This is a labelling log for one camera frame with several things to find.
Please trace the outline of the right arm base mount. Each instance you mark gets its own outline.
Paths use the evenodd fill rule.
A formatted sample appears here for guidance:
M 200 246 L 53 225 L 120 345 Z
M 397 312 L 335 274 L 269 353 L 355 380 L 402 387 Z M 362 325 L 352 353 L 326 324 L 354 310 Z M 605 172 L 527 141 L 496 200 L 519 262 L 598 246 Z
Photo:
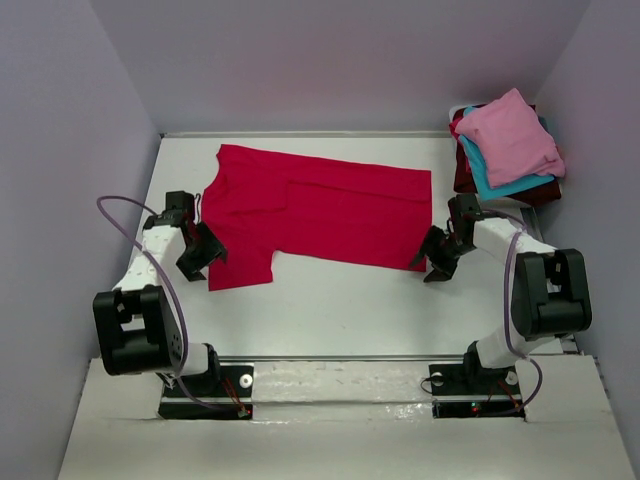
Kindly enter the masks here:
M 471 378 L 462 364 L 431 364 L 420 388 L 432 399 L 435 419 L 525 418 L 514 367 Z

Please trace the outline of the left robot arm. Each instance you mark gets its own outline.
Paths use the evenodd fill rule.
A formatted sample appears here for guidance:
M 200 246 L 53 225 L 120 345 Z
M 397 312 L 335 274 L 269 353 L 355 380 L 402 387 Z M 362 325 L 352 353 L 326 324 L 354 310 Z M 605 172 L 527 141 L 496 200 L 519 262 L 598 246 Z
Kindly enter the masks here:
M 109 291 L 92 304 L 101 359 L 111 376 L 153 373 L 167 382 L 183 381 L 209 395 L 221 383 L 217 352 L 192 343 L 186 315 L 171 283 L 172 272 L 188 282 L 206 279 L 204 270 L 226 261 L 228 252 L 209 227 L 196 220 L 196 197 L 185 191 L 165 195 L 165 208 L 149 213 L 140 239 L 131 236 L 97 200 L 100 213 L 134 246 L 129 267 Z

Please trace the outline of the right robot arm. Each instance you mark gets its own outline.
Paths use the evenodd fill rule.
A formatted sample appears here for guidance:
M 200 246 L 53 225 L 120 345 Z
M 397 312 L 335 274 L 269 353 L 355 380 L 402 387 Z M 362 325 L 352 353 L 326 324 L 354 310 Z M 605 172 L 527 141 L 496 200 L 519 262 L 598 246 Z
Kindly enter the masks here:
M 461 257 L 475 250 L 502 262 L 503 319 L 461 363 L 431 367 L 426 381 L 436 396 L 485 395 L 538 347 L 590 327 L 585 260 L 576 249 L 537 240 L 502 212 L 482 209 L 473 194 L 454 196 L 448 208 L 446 228 L 431 227 L 414 259 L 427 261 L 428 283 L 451 280 Z

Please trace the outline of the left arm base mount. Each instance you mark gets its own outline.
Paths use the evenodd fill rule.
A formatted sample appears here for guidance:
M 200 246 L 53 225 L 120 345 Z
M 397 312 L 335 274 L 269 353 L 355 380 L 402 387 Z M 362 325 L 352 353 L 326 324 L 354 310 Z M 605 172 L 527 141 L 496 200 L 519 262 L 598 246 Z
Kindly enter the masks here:
M 165 420 L 249 421 L 253 418 L 254 365 L 222 363 L 220 380 L 206 374 L 182 378 L 189 394 L 174 378 L 163 378 L 157 414 Z

